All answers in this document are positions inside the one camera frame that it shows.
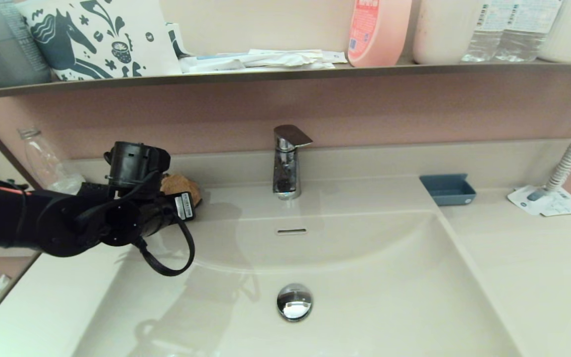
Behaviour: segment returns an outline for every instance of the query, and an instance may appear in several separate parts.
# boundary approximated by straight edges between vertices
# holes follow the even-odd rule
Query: sink overflow slot
[[[304,235],[305,233],[308,233],[308,230],[305,228],[303,228],[303,229],[279,229],[277,231],[278,236]]]

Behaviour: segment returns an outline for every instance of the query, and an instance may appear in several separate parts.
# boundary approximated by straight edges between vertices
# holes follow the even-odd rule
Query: horse illustration
[[[84,45],[93,54],[97,51],[94,45],[74,25],[70,13],[66,12],[63,16],[57,10],[56,16],[48,14],[43,22],[30,28],[30,33],[52,68],[56,70],[71,69],[95,79],[113,78],[112,75],[97,65],[78,59],[74,55],[72,41]]]

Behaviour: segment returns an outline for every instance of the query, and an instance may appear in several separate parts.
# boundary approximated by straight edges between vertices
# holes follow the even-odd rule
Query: sink
[[[191,269],[159,276],[130,251],[74,355],[518,356],[428,194],[412,184],[419,204],[399,210],[379,197],[382,181],[367,187],[347,208],[336,202],[358,188],[344,182],[306,185],[294,203],[262,196],[270,192],[263,186],[208,190],[188,224],[197,244]],[[252,193],[259,196],[230,203]],[[149,239],[171,267],[186,259],[178,233]],[[290,283],[315,300],[295,323],[276,305]]]

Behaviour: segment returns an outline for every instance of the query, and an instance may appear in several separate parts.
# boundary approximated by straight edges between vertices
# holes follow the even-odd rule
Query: faucet
[[[275,170],[272,192],[283,201],[301,195],[299,183],[299,158],[297,149],[312,144],[312,139],[294,125],[275,128]]]

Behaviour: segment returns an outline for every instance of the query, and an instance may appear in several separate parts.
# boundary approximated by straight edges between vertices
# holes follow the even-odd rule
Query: pink wall
[[[99,158],[116,140],[173,154],[270,149],[272,128],[285,123],[301,127],[317,147],[569,138],[571,73],[193,84],[0,99],[0,137],[17,156],[23,148],[15,129],[30,124],[73,158]]]

